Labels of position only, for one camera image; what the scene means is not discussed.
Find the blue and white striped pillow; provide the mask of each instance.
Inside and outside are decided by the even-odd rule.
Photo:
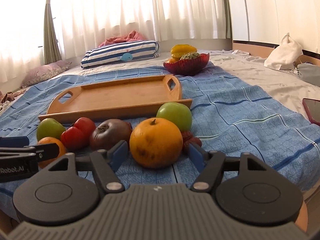
[[[151,59],[159,56],[159,44],[156,41],[131,41],[106,45],[89,50],[81,61],[82,68],[94,68],[107,64],[124,62],[120,60],[124,53],[132,54],[133,60]]]

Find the blue towel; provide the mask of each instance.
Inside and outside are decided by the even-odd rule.
[[[0,136],[27,135],[30,144],[36,144],[38,115],[45,114],[50,102],[72,86],[162,74],[168,72],[162,66],[153,66],[88,76],[62,76],[39,83],[0,117]],[[320,127],[281,105],[262,88],[248,85],[211,62],[194,77],[177,77],[183,88],[183,97],[193,99],[191,131],[201,139],[205,150],[220,150],[228,156],[251,152],[301,190],[310,189],[319,179]],[[135,126],[143,119],[128,121]],[[141,168],[130,156],[116,174],[125,187],[132,183],[177,182],[190,186],[198,172],[185,156],[181,156],[172,167],[157,171]],[[79,175],[93,181],[91,172],[80,172]],[[234,175],[227,172],[225,178]],[[16,214],[12,195],[21,183],[0,184],[0,209],[13,218]]]

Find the green curtain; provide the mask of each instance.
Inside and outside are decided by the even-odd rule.
[[[44,63],[49,64],[61,60],[59,47],[54,32],[50,0],[46,0],[44,9]]]
[[[232,38],[232,31],[231,31],[231,17],[230,17],[230,5],[229,0],[224,0],[224,7],[226,12],[226,38]]]

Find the tray handle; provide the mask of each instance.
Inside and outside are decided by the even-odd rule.
[[[170,99],[182,99],[182,88],[179,82],[174,75],[167,75],[164,77],[165,86],[169,92]]]
[[[47,114],[59,113],[64,106],[70,104],[78,95],[80,95],[80,93],[81,93],[81,86],[64,90],[59,95],[57,95],[54,98],[54,100],[51,102],[48,108]],[[65,102],[61,103],[59,100],[67,94],[70,94],[71,97],[68,98]]]

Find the floral pillow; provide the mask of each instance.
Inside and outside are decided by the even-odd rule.
[[[26,88],[42,81],[53,78],[62,72],[68,70],[72,62],[66,60],[59,60],[48,65],[39,66],[30,70],[21,83],[20,88]]]

